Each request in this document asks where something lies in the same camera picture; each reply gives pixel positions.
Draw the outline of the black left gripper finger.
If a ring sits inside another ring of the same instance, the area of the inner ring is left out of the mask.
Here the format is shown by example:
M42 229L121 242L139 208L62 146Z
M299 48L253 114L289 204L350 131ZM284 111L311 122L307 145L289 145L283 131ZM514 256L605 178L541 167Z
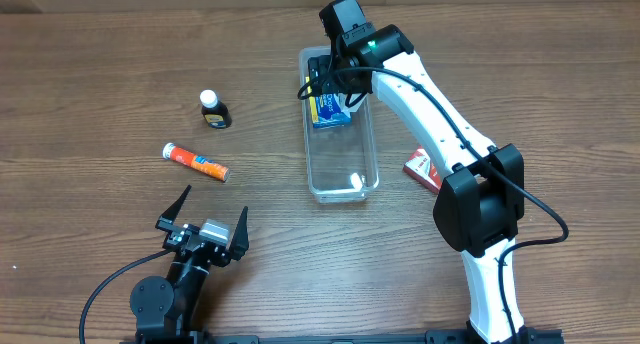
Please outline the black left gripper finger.
M162 221L174 222L176 220L176 218L178 217L178 214L182 209L182 206L184 205L189 195L191 188L192 188L191 185L187 185L184 191L178 197L178 199L161 214L160 219Z
M248 207L245 206L240 214L234 235L229 245L229 253L232 260L240 260L249 249L247 219Z

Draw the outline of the white plaster box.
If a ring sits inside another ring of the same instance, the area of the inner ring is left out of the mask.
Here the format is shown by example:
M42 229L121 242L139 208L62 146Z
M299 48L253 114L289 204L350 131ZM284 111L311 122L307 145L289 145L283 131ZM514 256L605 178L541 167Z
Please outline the white plaster box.
M339 105L343 113L355 113L358 111L366 93L348 93L339 95Z

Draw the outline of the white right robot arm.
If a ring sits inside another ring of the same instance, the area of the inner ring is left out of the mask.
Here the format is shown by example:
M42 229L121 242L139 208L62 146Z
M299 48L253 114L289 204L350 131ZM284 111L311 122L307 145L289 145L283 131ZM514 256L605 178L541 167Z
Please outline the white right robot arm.
M497 148L470 125L430 78L395 25L376 29L357 0L335 0L319 13L331 41L326 78L335 90L367 93L386 104L432 159L442 180L433 209L444 240L460 253L471 298L470 329L485 343L516 343L512 249L524 215L524 163L513 146Z

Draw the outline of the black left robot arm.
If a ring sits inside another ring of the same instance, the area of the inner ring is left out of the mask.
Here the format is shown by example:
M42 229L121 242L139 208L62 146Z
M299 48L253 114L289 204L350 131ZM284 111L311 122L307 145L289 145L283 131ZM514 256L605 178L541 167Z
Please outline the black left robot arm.
M213 219L200 227L178 226L176 219L189 191L186 188L155 225L166 233L162 248L173 256L167 274L146 277L131 292L137 343L212 343L211 334L192 324L201 290L212 267L238 261L249 249L247 208L234 231Z

